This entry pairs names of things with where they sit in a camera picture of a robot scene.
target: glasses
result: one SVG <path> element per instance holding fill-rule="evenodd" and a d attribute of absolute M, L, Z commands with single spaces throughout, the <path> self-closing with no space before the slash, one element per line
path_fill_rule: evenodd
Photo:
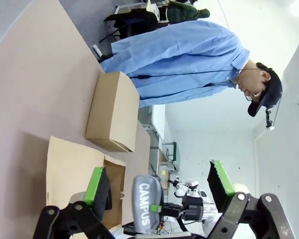
<path fill-rule="evenodd" d="M 246 100 L 248 101 L 255 101 L 262 93 L 263 90 L 261 90 L 259 93 L 257 94 L 254 94 L 252 93 L 251 96 L 245 96 L 246 97 Z"/>

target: cardboard box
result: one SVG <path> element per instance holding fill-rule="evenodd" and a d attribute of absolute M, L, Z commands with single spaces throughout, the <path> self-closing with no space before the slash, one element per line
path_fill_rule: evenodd
<path fill-rule="evenodd" d="M 105 166 L 113 208 L 105 211 L 102 223 L 107 229 L 116 227 L 122 224 L 125 165 L 93 148 L 52 136 L 46 169 L 46 204 L 65 208 L 72 195 L 86 191 L 94 168 Z M 75 234 L 74 238 L 86 237 L 84 234 Z"/>
<path fill-rule="evenodd" d="M 134 152 L 140 96 L 122 72 L 99 76 L 85 138 L 111 152 Z"/>

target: baseball cap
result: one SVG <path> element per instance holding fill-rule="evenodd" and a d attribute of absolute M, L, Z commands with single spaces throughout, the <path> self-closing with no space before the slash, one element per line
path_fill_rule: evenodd
<path fill-rule="evenodd" d="M 283 86 L 276 72 L 274 72 L 272 68 L 268 68 L 260 62 L 258 62 L 256 65 L 259 69 L 268 72 L 271 76 L 271 79 L 268 81 L 266 89 L 260 95 L 259 101 L 251 102 L 249 105 L 248 114 L 251 117 L 256 116 L 261 106 L 265 106 L 268 109 L 275 106 L 283 94 Z"/>

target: bolt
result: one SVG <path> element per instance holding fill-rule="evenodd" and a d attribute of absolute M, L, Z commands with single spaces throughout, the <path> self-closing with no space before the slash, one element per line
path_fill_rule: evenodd
<path fill-rule="evenodd" d="M 49 215 L 53 215 L 54 214 L 54 210 L 53 209 L 48 210 L 48 214 Z"/>
<path fill-rule="evenodd" d="M 238 199 L 241 200 L 241 201 L 244 201 L 245 200 L 245 195 L 244 194 L 238 194 Z"/>
<path fill-rule="evenodd" d="M 269 203 L 272 201 L 272 198 L 271 198 L 270 196 L 266 196 L 265 199 L 266 199 L 266 201 L 269 202 Z"/>
<path fill-rule="evenodd" d="M 74 208 L 75 208 L 76 210 L 81 210 L 81 209 L 82 209 L 82 206 L 81 206 L 80 204 L 78 204 L 78 205 L 75 205 Z"/>

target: blue shirt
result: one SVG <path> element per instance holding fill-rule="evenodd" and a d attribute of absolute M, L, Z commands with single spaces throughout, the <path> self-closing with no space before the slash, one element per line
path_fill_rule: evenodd
<path fill-rule="evenodd" d="M 114 56 L 101 66 L 122 71 L 133 79 L 140 107 L 211 96 L 227 87 L 249 59 L 238 37 L 215 23 L 197 20 L 169 25 L 112 44 Z M 196 75 L 161 76 L 206 71 Z"/>

